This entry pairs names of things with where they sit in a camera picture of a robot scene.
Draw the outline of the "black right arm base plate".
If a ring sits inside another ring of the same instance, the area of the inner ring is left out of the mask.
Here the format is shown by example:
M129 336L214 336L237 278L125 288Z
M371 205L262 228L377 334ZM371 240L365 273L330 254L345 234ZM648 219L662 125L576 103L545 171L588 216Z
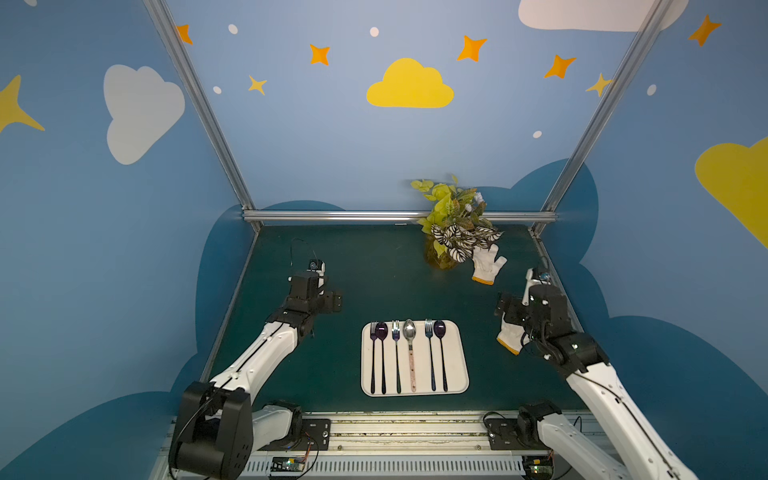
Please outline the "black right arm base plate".
M550 450L542 442L539 427L545 420L554 420L553 415L545 417L523 416L513 419L493 416L483 417L492 450Z

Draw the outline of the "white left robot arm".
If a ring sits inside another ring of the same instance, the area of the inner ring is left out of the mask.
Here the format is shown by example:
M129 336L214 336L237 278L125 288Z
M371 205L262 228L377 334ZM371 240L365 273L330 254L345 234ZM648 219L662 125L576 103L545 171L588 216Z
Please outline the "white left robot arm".
M306 271L289 281L288 296L267 317L256 340L224 371L184 391L168 453L173 479L182 471L236 479L255 450L291 449L302 442L316 447L299 406L273 402L253 410L262 387L312 332L316 317L342 310L342 295L325 287L321 260L312 259Z

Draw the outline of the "pink handled silver spoon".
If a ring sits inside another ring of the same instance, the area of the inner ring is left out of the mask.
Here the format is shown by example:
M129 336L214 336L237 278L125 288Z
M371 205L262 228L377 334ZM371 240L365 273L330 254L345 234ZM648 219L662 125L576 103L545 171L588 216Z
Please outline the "pink handled silver spoon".
M413 341L416 337L416 326L413 320L408 319L405 321L404 327L403 327L403 333L405 336L405 339L407 341L408 345L408 365L409 365L409 376L410 376L410 388L413 393L416 392L417 388L417 382L416 382L416 373L415 373L415 359L414 359L414 349L413 349Z

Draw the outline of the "dark purple spoon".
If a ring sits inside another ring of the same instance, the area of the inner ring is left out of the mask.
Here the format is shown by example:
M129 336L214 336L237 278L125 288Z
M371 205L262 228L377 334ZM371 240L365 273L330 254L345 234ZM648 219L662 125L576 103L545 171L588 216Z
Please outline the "dark purple spoon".
M447 332L446 324L443 320L436 320L433 324L433 331L435 336L438 338L440 342L440 358L441 358L441 368L442 368L442 386L443 391L448 391L448 379L447 379L447 370L446 370L446 363L445 363L445 348L444 348L444 342L443 339Z

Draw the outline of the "white rectangular tray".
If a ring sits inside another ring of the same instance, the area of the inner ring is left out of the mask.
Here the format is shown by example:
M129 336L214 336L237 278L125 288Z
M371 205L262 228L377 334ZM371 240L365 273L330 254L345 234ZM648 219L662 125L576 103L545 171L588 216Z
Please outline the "white rectangular tray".
M369 337L369 330L371 322L362 327L360 331L360 385L362 391L369 397L454 395L465 392L469 387L470 380L460 331L454 322L449 320L443 321L447 327L447 332L443 339L448 379L447 392L443 391L440 342L435 334L432 338L432 348L436 376L436 391L433 392L431 390L429 347L424 331L424 320L415 322L416 337L413 341L417 382L415 393L413 393L410 388L408 345L404 334L401 334L398 342L402 392L400 394L396 392L395 347L392 339L392 321L386 323L389 330L387 339L385 340L387 393L381 393L381 341L378 339L376 340L375 351L376 392L375 394L370 393L371 339Z

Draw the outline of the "blue fork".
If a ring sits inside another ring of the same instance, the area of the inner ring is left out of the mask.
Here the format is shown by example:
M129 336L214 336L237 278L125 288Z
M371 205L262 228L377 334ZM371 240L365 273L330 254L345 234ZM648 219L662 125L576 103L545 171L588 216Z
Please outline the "blue fork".
M435 376L433 348L432 348L432 338L434 336L434 321L433 320L426 320L425 321L424 331L425 331L425 336L427 338L428 347L429 347L429 366L430 366L431 390L433 392L435 392L436 391L436 376Z

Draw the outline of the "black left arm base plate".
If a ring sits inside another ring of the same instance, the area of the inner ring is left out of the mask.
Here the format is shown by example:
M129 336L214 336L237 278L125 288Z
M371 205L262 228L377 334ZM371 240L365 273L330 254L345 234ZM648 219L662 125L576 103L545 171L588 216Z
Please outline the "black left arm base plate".
M332 421L328 418L305 418L302 420L299 440L292 447L293 451L305 451L312 444L312 451L329 449Z

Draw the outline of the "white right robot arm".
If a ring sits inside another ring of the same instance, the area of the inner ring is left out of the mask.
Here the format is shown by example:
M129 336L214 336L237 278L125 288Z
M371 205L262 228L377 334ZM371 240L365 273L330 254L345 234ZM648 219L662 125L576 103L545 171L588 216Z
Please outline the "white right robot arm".
M585 479L695 478L632 400L598 343L574 329L560 288L535 283L521 298L503 294L495 313L514 351L535 346L588 407L617 454L597 446L550 401L520 408L521 443L560 455Z

